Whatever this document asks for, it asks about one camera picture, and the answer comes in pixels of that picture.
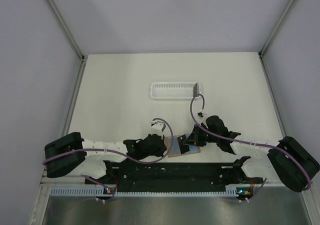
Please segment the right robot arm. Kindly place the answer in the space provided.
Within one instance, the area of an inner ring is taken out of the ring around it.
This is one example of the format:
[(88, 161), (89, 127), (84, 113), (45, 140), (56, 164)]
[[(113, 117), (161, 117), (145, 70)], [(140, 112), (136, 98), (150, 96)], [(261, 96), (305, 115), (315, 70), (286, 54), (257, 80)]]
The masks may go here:
[(241, 161), (233, 170), (233, 177), (239, 183), (259, 178), (281, 182), (300, 193), (311, 188), (312, 179), (320, 171), (319, 162), (291, 136), (285, 136), (277, 145), (248, 141), (240, 132), (228, 130), (217, 115), (205, 117), (200, 112), (199, 119), (191, 118), (194, 127), (184, 144), (203, 147), (213, 143), (222, 152), (240, 156)]

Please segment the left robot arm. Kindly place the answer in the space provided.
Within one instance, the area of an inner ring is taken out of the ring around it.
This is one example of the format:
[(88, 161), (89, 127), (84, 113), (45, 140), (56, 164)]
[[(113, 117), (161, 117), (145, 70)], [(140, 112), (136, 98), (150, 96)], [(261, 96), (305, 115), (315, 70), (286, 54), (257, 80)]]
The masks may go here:
[(102, 142), (84, 139), (80, 132), (72, 132), (44, 147), (43, 164), (51, 179), (88, 176), (106, 184), (113, 179), (113, 163), (125, 160), (143, 163), (143, 159), (157, 157), (153, 161), (156, 163), (164, 159), (170, 149), (165, 137), (158, 134), (148, 134), (144, 139)]

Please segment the black credit card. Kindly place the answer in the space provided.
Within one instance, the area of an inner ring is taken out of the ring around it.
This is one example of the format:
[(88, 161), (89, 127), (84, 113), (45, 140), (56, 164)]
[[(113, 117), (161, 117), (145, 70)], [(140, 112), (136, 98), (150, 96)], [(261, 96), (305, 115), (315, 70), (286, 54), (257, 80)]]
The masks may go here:
[(177, 138), (178, 147), (182, 155), (190, 151), (190, 147), (184, 144), (186, 139), (187, 139), (186, 135), (181, 135)]

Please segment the brown leather card holder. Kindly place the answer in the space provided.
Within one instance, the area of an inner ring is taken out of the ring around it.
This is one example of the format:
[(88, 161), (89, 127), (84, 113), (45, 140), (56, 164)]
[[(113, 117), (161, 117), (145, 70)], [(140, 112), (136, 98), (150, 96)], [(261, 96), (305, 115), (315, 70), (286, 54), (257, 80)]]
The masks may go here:
[(173, 146), (167, 156), (169, 158), (174, 158), (174, 157), (198, 154), (201, 152), (200, 147), (193, 146), (193, 145), (185, 145), (184, 141), (186, 139), (187, 139), (186, 135), (174, 136)]

